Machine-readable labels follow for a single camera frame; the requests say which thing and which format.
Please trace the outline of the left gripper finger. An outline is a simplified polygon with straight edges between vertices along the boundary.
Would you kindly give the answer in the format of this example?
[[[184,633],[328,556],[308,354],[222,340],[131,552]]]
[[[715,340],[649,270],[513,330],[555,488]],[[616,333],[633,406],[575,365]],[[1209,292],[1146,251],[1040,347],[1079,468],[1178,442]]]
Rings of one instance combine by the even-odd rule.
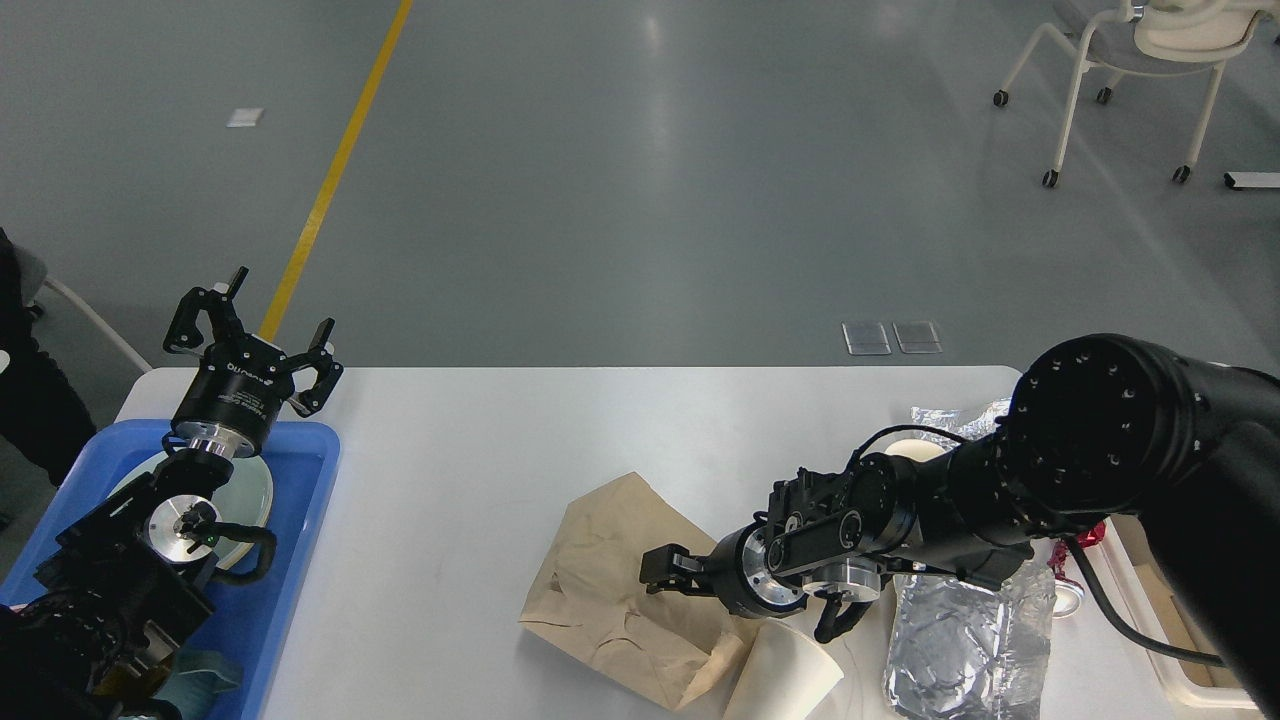
[[[298,418],[320,413],[346,372],[329,347],[335,324],[334,318],[325,318],[303,352],[275,364],[275,392]]]
[[[214,345],[247,336],[234,299],[248,274],[247,266],[239,266],[227,283],[189,290],[177,305],[163,338],[163,351],[198,357]]]

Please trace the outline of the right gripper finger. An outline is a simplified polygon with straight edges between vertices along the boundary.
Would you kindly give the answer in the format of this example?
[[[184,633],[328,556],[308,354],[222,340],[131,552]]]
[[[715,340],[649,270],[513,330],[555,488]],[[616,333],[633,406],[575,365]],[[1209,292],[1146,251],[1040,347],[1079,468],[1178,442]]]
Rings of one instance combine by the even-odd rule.
[[[640,562],[645,592],[677,592],[687,597],[717,597],[712,570],[713,555],[695,555],[681,544],[663,544],[646,551]]]

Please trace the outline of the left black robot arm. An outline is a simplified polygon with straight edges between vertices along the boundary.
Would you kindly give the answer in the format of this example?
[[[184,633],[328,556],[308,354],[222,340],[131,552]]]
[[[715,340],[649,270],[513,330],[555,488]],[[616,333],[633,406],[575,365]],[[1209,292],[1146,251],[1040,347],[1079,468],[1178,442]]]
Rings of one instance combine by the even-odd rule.
[[[97,433],[3,583],[5,719],[179,719],[156,691],[191,646],[244,674],[211,717],[262,711],[340,452],[311,416],[344,366],[333,319],[292,355],[247,331],[247,273],[180,299],[163,347],[198,368],[169,428]]]

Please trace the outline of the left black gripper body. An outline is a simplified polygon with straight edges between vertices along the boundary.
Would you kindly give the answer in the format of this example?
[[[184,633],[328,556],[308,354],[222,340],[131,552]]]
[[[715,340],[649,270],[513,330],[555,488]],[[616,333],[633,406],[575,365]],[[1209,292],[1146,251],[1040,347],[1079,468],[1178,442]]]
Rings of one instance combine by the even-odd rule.
[[[172,419],[172,432],[195,447],[210,441],[224,457],[255,457],[293,395],[285,354],[255,334],[210,343]]]

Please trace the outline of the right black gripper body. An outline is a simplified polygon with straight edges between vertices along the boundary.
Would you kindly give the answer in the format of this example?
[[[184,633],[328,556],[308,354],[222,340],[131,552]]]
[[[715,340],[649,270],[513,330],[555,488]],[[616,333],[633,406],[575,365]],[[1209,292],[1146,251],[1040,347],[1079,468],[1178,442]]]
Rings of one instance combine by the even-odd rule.
[[[737,618],[788,618],[806,607],[797,587],[772,575],[760,521],[726,536],[705,556],[705,588]]]

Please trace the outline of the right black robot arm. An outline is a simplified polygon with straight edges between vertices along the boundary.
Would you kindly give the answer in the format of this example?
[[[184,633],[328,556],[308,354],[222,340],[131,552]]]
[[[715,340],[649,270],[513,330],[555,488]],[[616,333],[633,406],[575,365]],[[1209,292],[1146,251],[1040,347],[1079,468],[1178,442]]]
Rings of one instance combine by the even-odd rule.
[[[1140,635],[1103,596],[1132,642],[1233,671],[1277,716],[1277,593],[1244,584],[1277,566],[1277,379],[1123,334],[1056,345],[1018,382],[1009,411],[978,439],[927,461],[855,448],[842,471],[800,469],[774,483],[764,512],[698,556],[644,553],[652,594],[717,598],[746,619],[824,602],[814,637],[850,632],[895,574],[923,571],[996,591],[1061,539],[1093,593],[1082,533],[1112,515],[1143,527],[1169,584],[1215,655]]]

